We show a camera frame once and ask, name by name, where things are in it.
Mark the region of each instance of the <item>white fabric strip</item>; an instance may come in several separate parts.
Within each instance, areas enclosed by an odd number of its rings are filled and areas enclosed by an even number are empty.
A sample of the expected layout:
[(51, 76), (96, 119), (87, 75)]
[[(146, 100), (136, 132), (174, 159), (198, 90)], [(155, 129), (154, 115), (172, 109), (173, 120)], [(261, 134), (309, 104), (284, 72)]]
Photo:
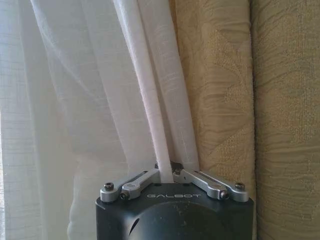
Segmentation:
[(163, 119), (139, 6), (136, 0), (114, 0), (113, 2), (139, 82), (161, 181), (172, 182)]
[(159, 83), (168, 125), (165, 132), (172, 136), (174, 155), (185, 169), (198, 170), (198, 153), (189, 100), (178, 53), (174, 25), (167, 0), (137, 0), (150, 58), (154, 62), (155, 80)]

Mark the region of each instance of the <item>curtain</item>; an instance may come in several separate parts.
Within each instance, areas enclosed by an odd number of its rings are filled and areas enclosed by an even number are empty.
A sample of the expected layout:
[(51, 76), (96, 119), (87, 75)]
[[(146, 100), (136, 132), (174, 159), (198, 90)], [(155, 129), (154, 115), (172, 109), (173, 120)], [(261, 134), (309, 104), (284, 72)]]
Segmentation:
[(320, 239), (320, 2), (252, 0), (257, 232)]
[(172, 0), (170, 6), (200, 168), (244, 182), (255, 200), (250, 2)]
[(198, 154), (166, 0), (0, 1), (0, 239), (94, 240), (105, 182)]

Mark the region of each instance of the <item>silver metal linkage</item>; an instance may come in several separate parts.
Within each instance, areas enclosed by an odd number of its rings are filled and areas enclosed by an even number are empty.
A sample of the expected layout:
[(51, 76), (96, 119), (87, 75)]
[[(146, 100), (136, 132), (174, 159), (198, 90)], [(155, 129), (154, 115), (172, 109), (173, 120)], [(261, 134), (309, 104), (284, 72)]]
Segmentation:
[(125, 183), (122, 186), (120, 198), (123, 200), (136, 199), (140, 196), (141, 191), (153, 183), (160, 183), (159, 169), (152, 169), (134, 181)]
[(201, 188), (213, 199), (225, 200), (229, 197), (237, 202), (247, 202), (248, 192), (243, 183), (232, 183), (217, 176), (202, 171), (177, 169), (173, 173), (173, 180), (177, 183), (193, 183)]
[(118, 199), (122, 186), (126, 183), (129, 183), (131, 181), (134, 181), (135, 179), (143, 176), (148, 171), (143, 171), (140, 173), (133, 173), (128, 175), (127, 177), (113, 183), (113, 182), (107, 182), (104, 184), (104, 187), (100, 189), (100, 199), (104, 203), (111, 203)]

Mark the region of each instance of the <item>sheer white curtain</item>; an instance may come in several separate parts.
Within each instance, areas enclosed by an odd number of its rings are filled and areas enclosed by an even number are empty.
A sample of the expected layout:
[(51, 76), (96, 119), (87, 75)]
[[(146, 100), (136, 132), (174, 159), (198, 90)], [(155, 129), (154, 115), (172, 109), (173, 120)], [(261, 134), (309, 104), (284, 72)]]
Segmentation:
[(0, 240), (94, 240), (105, 182), (197, 169), (167, 0), (0, 1)]

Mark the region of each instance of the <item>curtain fold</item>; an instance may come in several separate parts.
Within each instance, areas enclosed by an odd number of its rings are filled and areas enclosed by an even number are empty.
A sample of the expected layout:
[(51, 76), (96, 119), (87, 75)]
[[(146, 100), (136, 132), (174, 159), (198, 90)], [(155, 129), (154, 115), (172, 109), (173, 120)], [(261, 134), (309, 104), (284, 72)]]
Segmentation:
[(257, 232), (320, 239), (320, 2), (252, 0)]
[(0, 34), (6, 240), (96, 239), (95, 200), (105, 182), (156, 162), (165, 182), (170, 160), (199, 168), (167, 1), (0, 6), (12, 25)]

